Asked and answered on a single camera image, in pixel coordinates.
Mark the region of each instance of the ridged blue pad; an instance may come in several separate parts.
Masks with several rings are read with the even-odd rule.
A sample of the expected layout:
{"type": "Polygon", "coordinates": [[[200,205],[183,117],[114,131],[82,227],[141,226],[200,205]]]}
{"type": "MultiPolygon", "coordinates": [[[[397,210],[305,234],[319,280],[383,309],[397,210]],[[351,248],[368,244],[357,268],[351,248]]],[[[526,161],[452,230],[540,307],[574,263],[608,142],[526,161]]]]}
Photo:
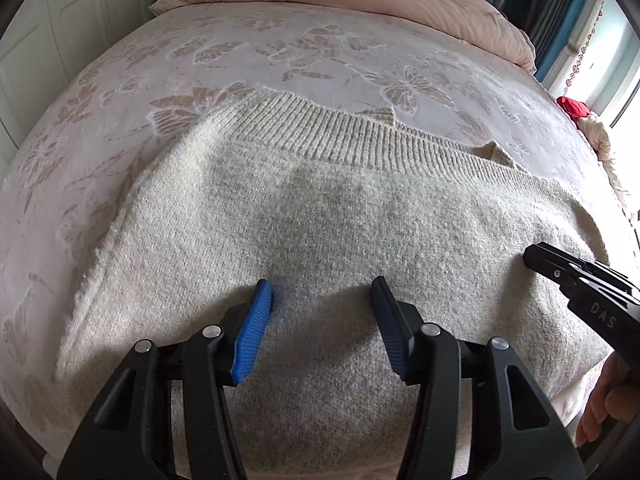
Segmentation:
{"type": "Polygon", "coordinates": [[[236,338],[236,354],[234,364],[231,367],[231,376],[237,384],[240,384],[254,367],[260,342],[271,315],[272,301],[273,291],[270,283],[266,280],[260,280],[255,286],[249,314],[236,338]]]}
{"type": "Polygon", "coordinates": [[[411,334],[402,330],[398,304],[381,276],[371,283],[371,306],[376,316],[386,355],[392,370],[405,380],[408,372],[409,339],[411,334]]]}

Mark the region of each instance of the gray curtain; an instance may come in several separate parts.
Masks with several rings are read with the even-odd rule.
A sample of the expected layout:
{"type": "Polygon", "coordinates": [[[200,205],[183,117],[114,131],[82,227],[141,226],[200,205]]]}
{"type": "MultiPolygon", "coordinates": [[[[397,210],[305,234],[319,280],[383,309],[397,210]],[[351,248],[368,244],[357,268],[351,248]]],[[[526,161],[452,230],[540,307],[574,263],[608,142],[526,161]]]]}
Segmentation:
{"type": "Polygon", "coordinates": [[[571,0],[532,0],[525,32],[536,47],[536,62],[548,51],[571,0]]]}

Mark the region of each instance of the bedspread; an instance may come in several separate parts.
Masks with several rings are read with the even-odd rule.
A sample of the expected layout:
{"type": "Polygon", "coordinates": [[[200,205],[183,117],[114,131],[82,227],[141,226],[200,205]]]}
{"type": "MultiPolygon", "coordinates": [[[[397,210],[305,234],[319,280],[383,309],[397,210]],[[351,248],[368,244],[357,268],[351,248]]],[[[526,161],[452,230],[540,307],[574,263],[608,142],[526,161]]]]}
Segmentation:
{"type": "Polygon", "coordinates": [[[74,294],[140,171],[192,121],[257,86],[496,140],[589,210],[619,207],[593,150],[526,72],[401,18],[299,4],[165,13],[89,65],[43,115],[0,194],[0,392],[60,457],[78,423],[53,376],[74,294]]]}

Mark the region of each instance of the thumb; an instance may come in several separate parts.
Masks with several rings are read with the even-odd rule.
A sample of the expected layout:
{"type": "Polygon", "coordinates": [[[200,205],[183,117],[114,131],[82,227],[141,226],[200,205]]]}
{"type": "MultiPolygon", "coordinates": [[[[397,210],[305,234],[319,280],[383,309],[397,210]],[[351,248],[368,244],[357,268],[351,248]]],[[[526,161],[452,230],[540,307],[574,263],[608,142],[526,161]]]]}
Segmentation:
{"type": "Polygon", "coordinates": [[[617,386],[607,395],[605,407],[613,418],[631,422],[640,410],[640,388],[617,386]]]}

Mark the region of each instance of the gray sweater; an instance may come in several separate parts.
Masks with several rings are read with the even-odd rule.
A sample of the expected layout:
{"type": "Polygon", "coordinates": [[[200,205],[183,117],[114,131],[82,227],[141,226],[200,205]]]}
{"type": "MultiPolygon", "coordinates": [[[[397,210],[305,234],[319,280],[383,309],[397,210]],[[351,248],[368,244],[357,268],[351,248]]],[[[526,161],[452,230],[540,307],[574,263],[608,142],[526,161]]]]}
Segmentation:
{"type": "MultiPolygon", "coordinates": [[[[504,336],[559,398],[608,347],[521,254],[543,240],[628,269],[625,219],[592,213],[495,143],[468,148],[257,90],[196,124],[134,184],[78,296],[58,379],[79,420],[138,339],[183,340],[266,278],[271,322],[254,371],[228,392],[247,469],[397,463],[417,391],[391,371],[371,280],[384,274],[458,338],[504,336]]],[[[557,406],[567,422],[580,402],[557,406]]],[[[463,451],[467,419],[460,435],[463,451]]]]}

